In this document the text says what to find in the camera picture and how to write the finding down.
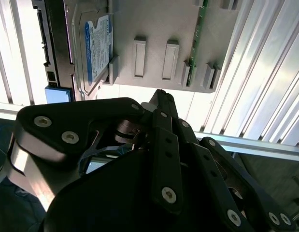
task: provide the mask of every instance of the white sticker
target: white sticker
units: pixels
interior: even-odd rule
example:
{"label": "white sticker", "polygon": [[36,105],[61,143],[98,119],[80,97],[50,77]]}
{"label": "white sticker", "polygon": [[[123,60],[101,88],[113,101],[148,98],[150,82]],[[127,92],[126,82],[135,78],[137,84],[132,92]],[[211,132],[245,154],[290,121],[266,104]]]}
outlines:
{"label": "white sticker", "polygon": [[97,27],[91,21],[85,24],[88,84],[91,85],[110,62],[111,27],[109,16],[99,18]]}

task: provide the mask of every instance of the screw head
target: screw head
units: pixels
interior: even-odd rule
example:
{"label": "screw head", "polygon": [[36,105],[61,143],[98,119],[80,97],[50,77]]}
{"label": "screw head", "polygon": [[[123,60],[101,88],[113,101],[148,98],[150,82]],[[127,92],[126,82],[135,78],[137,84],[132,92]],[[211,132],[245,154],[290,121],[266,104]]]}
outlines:
{"label": "screw head", "polygon": [[164,187],[161,191],[162,197],[170,204],[174,204],[176,202],[176,194],[174,190],[169,187]]}
{"label": "screw head", "polygon": [[166,115],[166,113],[164,113],[164,112],[161,112],[161,115],[164,116],[164,117],[168,117],[168,116]]}
{"label": "screw head", "polygon": [[279,219],[276,217],[275,214],[273,214],[272,212],[269,212],[269,217],[270,217],[270,219],[271,219],[271,221],[272,221],[273,223],[275,223],[276,225],[280,225],[280,221],[279,221]]}
{"label": "screw head", "polygon": [[185,121],[182,121],[182,125],[184,126],[184,127],[189,127],[189,124],[187,123],[187,122],[185,122]]}
{"label": "screw head", "polygon": [[63,141],[65,141],[68,144],[76,144],[79,140],[78,135],[76,133],[74,133],[73,131],[63,132],[63,134],[61,135],[61,138]]}
{"label": "screw head", "polygon": [[290,221],[290,219],[286,215],[280,214],[280,217],[285,222],[285,224],[291,226],[291,221]]}
{"label": "screw head", "polygon": [[34,120],[34,124],[38,127],[49,127],[52,124],[52,121],[45,116],[38,116]]}
{"label": "screw head", "polygon": [[227,211],[227,215],[228,215],[228,218],[230,219],[230,221],[236,225],[237,227],[240,227],[242,221],[240,219],[240,217],[238,216],[237,213],[235,213],[233,210],[229,209]]}
{"label": "screw head", "polygon": [[213,140],[209,140],[208,142],[209,142],[210,145],[216,146],[216,143]]}
{"label": "screw head", "polygon": [[139,110],[140,108],[136,104],[131,105],[134,109]]}

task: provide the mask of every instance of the green circuit board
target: green circuit board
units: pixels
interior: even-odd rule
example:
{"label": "green circuit board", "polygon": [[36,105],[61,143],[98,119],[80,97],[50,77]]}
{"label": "green circuit board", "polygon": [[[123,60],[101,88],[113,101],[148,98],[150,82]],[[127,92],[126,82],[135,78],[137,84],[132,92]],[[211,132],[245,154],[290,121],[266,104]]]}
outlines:
{"label": "green circuit board", "polygon": [[207,9],[207,4],[208,0],[204,0],[203,5],[199,9],[199,16],[196,24],[196,29],[194,31],[194,36],[193,36],[193,42],[192,42],[192,48],[190,52],[190,58],[189,58],[189,74],[188,74],[188,79],[186,86],[189,87],[191,83],[191,77],[195,68],[195,62],[196,62],[196,56],[197,56],[197,49],[199,47],[199,41],[200,41],[200,36],[201,36],[201,31],[202,27],[204,24],[204,18],[206,14],[206,9]]}

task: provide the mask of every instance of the hard disk drive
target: hard disk drive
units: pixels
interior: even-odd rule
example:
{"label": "hard disk drive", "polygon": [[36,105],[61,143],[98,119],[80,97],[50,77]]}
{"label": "hard disk drive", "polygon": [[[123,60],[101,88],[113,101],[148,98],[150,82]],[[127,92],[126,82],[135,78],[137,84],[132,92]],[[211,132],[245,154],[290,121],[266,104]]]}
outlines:
{"label": "hard disk drive", "polygon": [[109,79],[113,54],[108,1],[32,2],[38,9],[50,87],[73,89],[72,101],[94,99]]}

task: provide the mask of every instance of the blue tab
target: blue tab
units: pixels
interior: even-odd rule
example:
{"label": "blue tab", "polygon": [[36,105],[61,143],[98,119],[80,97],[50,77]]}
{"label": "blue tab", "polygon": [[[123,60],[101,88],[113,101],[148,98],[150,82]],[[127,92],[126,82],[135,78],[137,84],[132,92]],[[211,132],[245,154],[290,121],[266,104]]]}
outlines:
{"label": "blue tab", "polygon": [[48,104],[71,101],[71,91],[69,89],[46,87],[45,95]]}

